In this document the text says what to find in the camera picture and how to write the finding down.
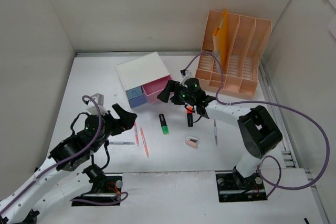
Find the pink drawer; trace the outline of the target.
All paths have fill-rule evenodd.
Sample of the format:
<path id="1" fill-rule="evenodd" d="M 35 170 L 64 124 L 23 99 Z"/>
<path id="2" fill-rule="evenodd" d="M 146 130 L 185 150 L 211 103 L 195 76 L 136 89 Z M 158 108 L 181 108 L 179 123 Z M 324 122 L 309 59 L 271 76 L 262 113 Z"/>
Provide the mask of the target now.
<path id="1" fill-rule="evenodd" d="M 142 86 L 148 104 L 158 101 L 157 96 L 164 90 L 169 80 L 171 80 L 171 76 L 166 76 Z"/>

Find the white pastel drawer box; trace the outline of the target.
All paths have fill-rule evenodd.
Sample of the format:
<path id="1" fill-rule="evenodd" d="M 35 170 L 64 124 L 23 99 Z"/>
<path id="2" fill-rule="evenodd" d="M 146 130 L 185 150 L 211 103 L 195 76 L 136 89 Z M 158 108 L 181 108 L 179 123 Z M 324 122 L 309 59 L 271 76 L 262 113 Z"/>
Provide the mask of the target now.
<path id="1" fill-rule="evenodd" d="M 157 52 L 118 64 L 115 68 L 124 91 L 171 76 Z"/>

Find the orange A4 file folder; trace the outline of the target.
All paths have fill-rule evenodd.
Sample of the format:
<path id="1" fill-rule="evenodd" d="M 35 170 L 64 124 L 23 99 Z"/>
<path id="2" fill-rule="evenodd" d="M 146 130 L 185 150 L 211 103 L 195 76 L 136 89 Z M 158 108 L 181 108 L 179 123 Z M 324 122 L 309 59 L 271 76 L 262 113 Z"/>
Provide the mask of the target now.
<path id="1" fill-rule="evenodd" d="M 227 53 L 228 53 L 228 38 L 229 38 L 229 22 L 228 22 L 228 10 L 227 8 L 221 14 L 221 17 L 213 32 L 213 46 L 214 56 L 218 60 L 216 61 L 216 70 L 224 70 Z"/>

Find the peach plastic desk organizer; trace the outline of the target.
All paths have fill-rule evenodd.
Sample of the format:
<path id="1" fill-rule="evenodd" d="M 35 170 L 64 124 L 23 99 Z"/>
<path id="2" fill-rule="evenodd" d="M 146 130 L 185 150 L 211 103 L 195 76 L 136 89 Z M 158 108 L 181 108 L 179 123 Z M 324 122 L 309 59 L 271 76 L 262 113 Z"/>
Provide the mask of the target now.
<path id="1" fill-rule="evenodd" d="M 272 32 L 272 22 L 228 12 L 228 53 L 224 70 L 217 72 L 213 32 L 223 12 L 208 13 L 195 76 L 204 90 L 242 99 L 253 99 L 258 86 L 261 58 Z"/>

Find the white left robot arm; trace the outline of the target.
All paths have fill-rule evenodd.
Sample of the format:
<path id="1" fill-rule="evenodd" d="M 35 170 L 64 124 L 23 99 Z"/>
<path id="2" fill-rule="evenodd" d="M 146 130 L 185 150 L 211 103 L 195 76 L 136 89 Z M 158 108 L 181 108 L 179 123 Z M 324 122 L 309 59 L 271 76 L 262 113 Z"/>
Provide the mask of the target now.
<path id="1" fill-rule="evenodd" d="M 72 132 L 61 141 L 33 175 L 1 201 L 1 223 L 24 222 L 30 213 L 37 212 L 35 205 L 38 201 L 60 180 L 88 161 L 90 155 L 97 152 L 108 137 L 133 128 L 137 115 L 125 111 L 118 104 L 112 107 L 119 116 L 117 119 L 100 105 L 87 109 L 83 130 Z"/>

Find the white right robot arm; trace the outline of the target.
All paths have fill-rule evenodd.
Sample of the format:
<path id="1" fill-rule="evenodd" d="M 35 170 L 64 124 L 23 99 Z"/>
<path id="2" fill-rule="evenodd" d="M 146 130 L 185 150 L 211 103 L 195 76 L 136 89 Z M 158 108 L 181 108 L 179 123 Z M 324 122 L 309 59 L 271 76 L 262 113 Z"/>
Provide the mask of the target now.
<path id="1" fill-rule="evenodd" d="M 232 170 L 233 184 L 241 189 L 249 187 L 262 159 L 283 138 L 264 106 L 244 108 L 220 104 L 214 96 L 201 89 L 197 78 L 189 78 L 183 82 L 169 80 L 157 98 L 164 103 L 189 105 L 201 117 L 231 126 L 229 133 L 233 133 L 244 145 L 243 155 Z"/>

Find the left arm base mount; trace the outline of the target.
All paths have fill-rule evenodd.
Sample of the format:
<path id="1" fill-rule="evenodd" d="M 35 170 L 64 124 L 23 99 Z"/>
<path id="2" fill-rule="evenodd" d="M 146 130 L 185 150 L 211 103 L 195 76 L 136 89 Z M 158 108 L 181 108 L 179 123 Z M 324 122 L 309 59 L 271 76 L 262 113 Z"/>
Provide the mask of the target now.
<path id="1" fill-rule="evenodd" d="M 81 175 L 88 179 L 89 190 L 80 193 L 71 202 L 72 207 L 84 206 L 119 206 L 123 198 L 123 175 L 105 173 L 97 165 L 85 168 Z"/>

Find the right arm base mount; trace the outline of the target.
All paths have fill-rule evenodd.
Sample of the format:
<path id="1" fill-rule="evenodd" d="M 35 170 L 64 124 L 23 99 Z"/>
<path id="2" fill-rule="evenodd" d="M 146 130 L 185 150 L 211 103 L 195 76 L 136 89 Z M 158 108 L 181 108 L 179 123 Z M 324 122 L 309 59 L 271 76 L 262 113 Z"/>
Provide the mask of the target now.
<path id="1" fill-rule="evenodd" d="M 215 176 L 221 203 L 267 200 L 264 183 L 257 172 L 243 178 L 234 168 L 231 172 L 216 172 Z"/>

